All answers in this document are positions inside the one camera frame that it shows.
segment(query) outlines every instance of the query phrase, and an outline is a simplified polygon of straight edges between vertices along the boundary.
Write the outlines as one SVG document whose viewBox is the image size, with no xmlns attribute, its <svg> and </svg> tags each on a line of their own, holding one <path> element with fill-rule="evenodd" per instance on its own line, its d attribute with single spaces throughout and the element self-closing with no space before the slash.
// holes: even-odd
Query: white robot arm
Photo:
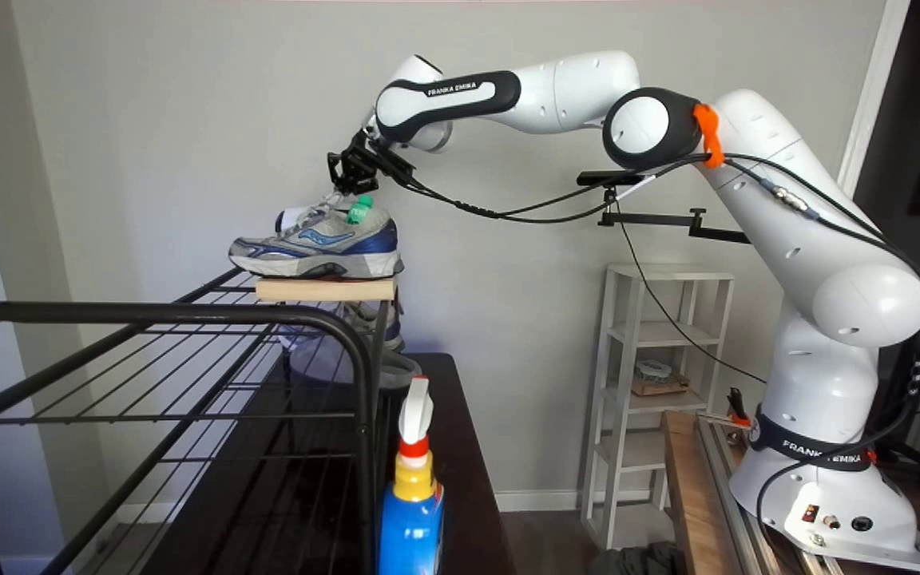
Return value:
<svg viewBox="0 0 920 575">
<path fill-rule="evenodd" d="M 382 151 L 391 158 L 381 168 L 406 180 L 387 151 L 437 151 L 461 119 L 492 119 L 530 134 L 601 128 L 609 158 L 636 172 L 706 143 L 712 153 L 701 163 L 704 180 L 787 295 L 770 382 L 731 495 L 808 552 L 920 572 L 906 498 L 866 454 L 848 450 L 866 431 L 880 347 L 920 330 L 920 278 L 880 245 L 874 223 L 840 196 L 763 97 L 738 88 L 704 105 L 643 88 L 622 52 L 452 79 L 408 57 L 378 97 L 356 147 Z"/>
</svg>

